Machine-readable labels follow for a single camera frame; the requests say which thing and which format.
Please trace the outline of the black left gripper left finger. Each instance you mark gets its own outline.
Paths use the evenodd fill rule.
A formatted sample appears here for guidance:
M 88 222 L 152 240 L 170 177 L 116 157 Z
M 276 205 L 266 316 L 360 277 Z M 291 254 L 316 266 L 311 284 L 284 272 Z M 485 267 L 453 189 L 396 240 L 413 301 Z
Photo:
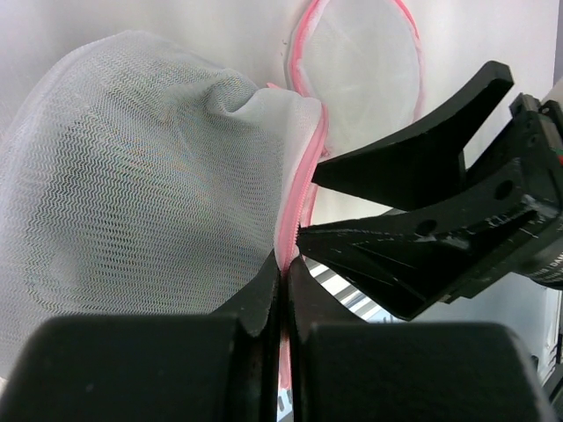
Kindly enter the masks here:
M 273 421 L 281 275 L 257 275 L 207 315 L 65 316 L 29 339 L 4 421 Z

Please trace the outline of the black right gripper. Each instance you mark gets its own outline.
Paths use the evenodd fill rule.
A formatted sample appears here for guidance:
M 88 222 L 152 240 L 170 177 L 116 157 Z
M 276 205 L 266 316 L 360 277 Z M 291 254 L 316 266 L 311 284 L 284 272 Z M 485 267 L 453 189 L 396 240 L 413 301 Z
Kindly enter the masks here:
M 403 211 L 300 229 L 297 245 L 395 317 L 473 298 L 508 273 L 562 288 L 562 105 L 521 95 L 445 210 L 414 210 L 462 192 L 464 147 L 512 88 L 486 62 L 408 127 L 317 166 L 321 187 Z

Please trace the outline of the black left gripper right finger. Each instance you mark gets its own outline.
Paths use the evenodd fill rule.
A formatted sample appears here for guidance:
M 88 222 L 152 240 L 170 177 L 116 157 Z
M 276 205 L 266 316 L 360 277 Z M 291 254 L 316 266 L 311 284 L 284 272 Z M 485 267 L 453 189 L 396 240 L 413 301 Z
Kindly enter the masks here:
M 287 272 L 297 421 L 554 421 L 530 354 L 490 323 L 370 324 L 296 258 Z

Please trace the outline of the white mesh laundry bag pink zipper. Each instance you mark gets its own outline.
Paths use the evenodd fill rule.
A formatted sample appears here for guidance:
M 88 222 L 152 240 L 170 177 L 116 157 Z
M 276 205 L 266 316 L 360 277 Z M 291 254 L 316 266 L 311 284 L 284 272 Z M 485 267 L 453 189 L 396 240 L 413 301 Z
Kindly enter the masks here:
M 400 1 L 2 2 L 2 378 L 51 317 L 208 313 L 287 265 L 317 163 L 421 85 Z

